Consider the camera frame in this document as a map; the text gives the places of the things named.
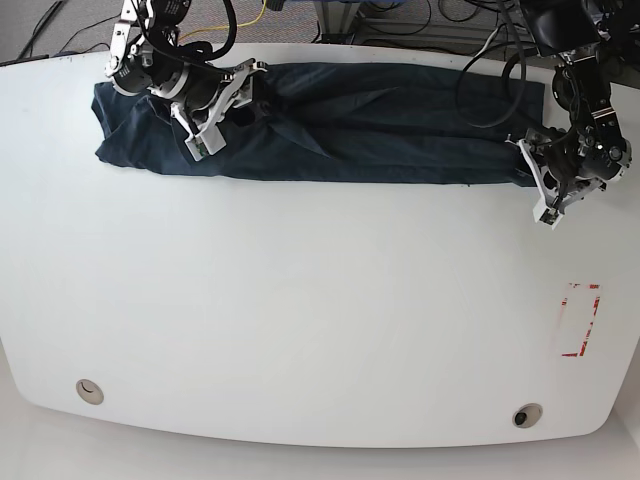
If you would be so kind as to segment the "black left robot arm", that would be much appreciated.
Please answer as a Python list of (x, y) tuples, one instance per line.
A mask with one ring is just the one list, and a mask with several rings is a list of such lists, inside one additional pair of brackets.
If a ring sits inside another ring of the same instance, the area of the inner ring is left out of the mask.
[(534, 219), (555, 225), (566, 207), (619, 180), (632, 147), (611, 105), (601, 71), (601, 37), (581, 1), (521, 1), (525, 24), (542, 57), (556, 56), (552, 93), (569, 114), (568, 131), (533, 126), (518, 142), (540, 200)]

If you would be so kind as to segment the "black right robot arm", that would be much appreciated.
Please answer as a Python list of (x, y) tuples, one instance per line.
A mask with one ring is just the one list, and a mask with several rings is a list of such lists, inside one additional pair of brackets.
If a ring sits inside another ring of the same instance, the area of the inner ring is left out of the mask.
[(180, 42), (179, 24), (189, 1), (126, 1), (114, 26), (107, 78), (123, 95), (148, 90), (169, 102), (171, 115), (190, 138), (225, 117), (246, 125), (270, 114), (275, 97), (264, 80), (266, 63), (249, 59), (230, 68), (213, 65), (230, 52), (239, 27), (233, 4), (223, 5), (227, 37), (216, 49), (206, 41)]

